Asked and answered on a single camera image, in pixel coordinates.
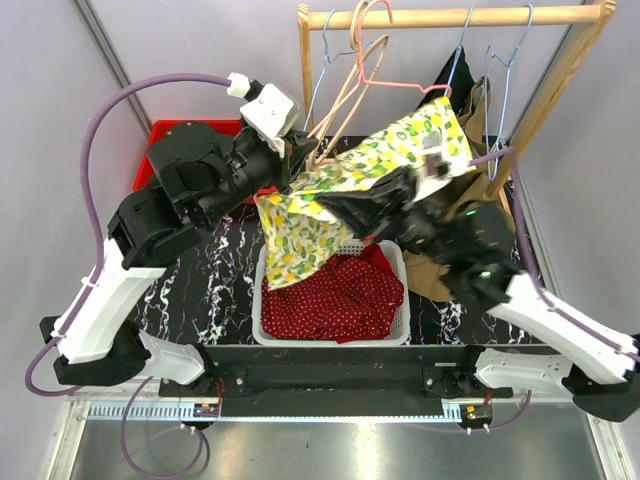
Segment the yellow floral garment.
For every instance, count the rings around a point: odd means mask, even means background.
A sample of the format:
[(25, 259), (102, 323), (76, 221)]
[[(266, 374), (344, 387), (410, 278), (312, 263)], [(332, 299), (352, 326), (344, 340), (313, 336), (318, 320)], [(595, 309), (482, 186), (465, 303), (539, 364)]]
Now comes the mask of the yellow floral garment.
[(448, 142), (450, 153), (470, 146), (450, 100), (436, 98), (402, 119), (339, 154), (335, 161), (301, 174), (288, 194), (257, 199), (266, 251), (266, 283), (270, 290), (294, 285), (318, 271), (355, 235), (314, 200), (325, 192), (369, 190), (400, 167), (417, 171), (417, 152), (432, 134)]

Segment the light blue wire hanger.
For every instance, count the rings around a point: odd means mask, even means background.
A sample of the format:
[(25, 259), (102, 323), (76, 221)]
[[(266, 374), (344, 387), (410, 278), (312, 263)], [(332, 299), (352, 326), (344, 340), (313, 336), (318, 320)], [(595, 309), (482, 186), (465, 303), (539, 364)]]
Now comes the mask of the light blue wire hanger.
[[(348, 46), (335, 50), (331, 45), (330, 25), (332, 20), (341, 13), (341, 10), (333, 8), (325, 12), (321, 27), (311, 28), (311, 20), (314, 12), (308, 9), (306, 4), (299, 5), (299, 33), (301, 35), (301, 66), (303, 75), (303, 97), (305, 107), (304, 129), (309, 130), (320, 120), (317, 106), (322, 85), (325, 82), (331, 67), (343, 58), (354, 57), (356, 51)], [(313, 70), (316, 58), (312, 51), (312, 40), (310, 36), (317, 33), (321, 39), (322, 63), (319, 70)]]

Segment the pink wire hanger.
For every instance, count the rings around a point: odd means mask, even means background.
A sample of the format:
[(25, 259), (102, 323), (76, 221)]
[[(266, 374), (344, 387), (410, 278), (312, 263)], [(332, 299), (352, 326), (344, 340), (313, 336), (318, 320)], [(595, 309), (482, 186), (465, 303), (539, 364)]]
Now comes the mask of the pink wire hanger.
[(434, 84), (430, 86), (421, 86), (417, 83), (406, 83), (406, 82), (391, 82), (391, 81), (377, 81), (374, 79), (374, 75), (369, 77), (366, 76), (365, 68), (364, 68), (364, 53), (362, 50), (361, 42), (362, 42), (362, 30), (364, 19), (369, 11), (372, 9), (372, 6), (378, 4), (378, 1), (372, 1), (363, 7), (360, 13), (357, 14), (355, 20), (355, 32), (356, 39), (358, 41), (358, 50), (357, 50), (357, 65), (358, 65), (358, 81), (360, 83), (364, 83), (366, 85), (372, 86), (380, 86), (380, 87), (390, 87), (390, 88), (401, 88), (401, 89), (413, 89), (418, 90), (423, 94), (430, 93), (436, 90), (443, 90), (444, 95), (446, 97), (450, 97), (452, 94), (452, 87), (448, 84)]

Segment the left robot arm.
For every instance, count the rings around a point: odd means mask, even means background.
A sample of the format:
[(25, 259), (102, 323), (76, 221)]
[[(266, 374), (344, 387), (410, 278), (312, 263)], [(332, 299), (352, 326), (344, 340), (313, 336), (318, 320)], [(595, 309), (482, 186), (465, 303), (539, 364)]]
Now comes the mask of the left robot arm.
[(203, 348), (151, 336), (127, 317), (149, 286), (201, 243), (203, 231), (260, 189), (285, 189), (318, 144), (296, 130), (282, 140), (277, 153), (250, 126), (229, 136), (187, 121), (149, 146), (152, 177), (109, 221), (103, 262), (79, 295), (82, 305), (40, 323), (43, 336), (58, 343), (60, 384), (110, 387), (142, 375), (196, 396), (214, 388), (216, 368)]

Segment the red polka dot garment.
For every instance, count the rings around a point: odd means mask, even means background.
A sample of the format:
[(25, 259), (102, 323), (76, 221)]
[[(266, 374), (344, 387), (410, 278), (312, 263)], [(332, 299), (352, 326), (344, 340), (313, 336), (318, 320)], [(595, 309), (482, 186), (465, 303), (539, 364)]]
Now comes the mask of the red polka dot garment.
[(270, 290), (261, 286), (260, 326), (277, 340), (382, 340), (404, 300), (404, 286), (379, 244), (336, 254), (309, 278)]

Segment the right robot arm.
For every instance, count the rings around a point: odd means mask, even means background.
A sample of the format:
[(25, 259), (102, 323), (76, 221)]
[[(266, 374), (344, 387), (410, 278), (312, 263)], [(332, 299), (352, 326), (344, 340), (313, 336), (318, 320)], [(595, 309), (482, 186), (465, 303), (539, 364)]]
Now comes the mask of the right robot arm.
[(562, 394), (584, 412), (623, 422), (639, 409), (639, 338), (609, 329), (545, 290), (511, 259), (514, 234), (491, 201), (446, 211), (446, 180), (398, 168), (364, 191), (321, 192), (315, 200), (357, 238), (394, 239), (445, 267), (452, 296), (529, 332), (551, 356), (466, 348), (447, 382), (458, 393), (511, 388)]

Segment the wooden hanger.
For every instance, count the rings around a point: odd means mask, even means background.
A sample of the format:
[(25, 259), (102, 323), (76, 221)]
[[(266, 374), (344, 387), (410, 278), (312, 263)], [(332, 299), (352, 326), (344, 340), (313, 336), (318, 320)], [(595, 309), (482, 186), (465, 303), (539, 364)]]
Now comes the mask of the wooden hanger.
[[(343, 83), (328, 113), (310, 130), (309, 137), (315, 137), (318, 140), (318, 143), (306, 160), (305, 166), (309, 171), (314, 170), (316, 167), (322, 165), (323, 163), (328, 163), (328, 152), (335, 145), (337, 139), (343, 133), (352, 117), (358, 110), (365, 95), (367, 94), (370, 85), (361, 79), (361, 72), (364, 70), (365, 61), (373, 53), (378, 53), (376, 63), (374, 64), (371, 74), (368, 77), (369, 80), (373, 80), (379, 71), (382, 61), (384, 60), (389, 42), (388, 35), (383, 34), (375, 41), (368, 43), (364, 43), (359, 39), (359, 34), (357, 31), (357, 21), (362, 19), (364, 10), (369, 6), (369, 4), (369, 1), (358, 2), (353, 11), (353, 16), (349, 25), (349, 43), (351, 53), (354, 55), (354, 63), (351, 71), (347, 75), (347, 78), (345, 79), (345, 82)], [(345, 103), (347, 103), (355, 95), (356, 92), (359, 93), (359, 96), (354, 100), (354, 104), (351, 107), (351, 110), (346, 114), (345, 119), (338, 127), (337, 132), (330, 141), (329, 145), (321, 154), (318, 154), (321, 143), (326, 137), (329, 127), (338, 114), (339, 109)]]

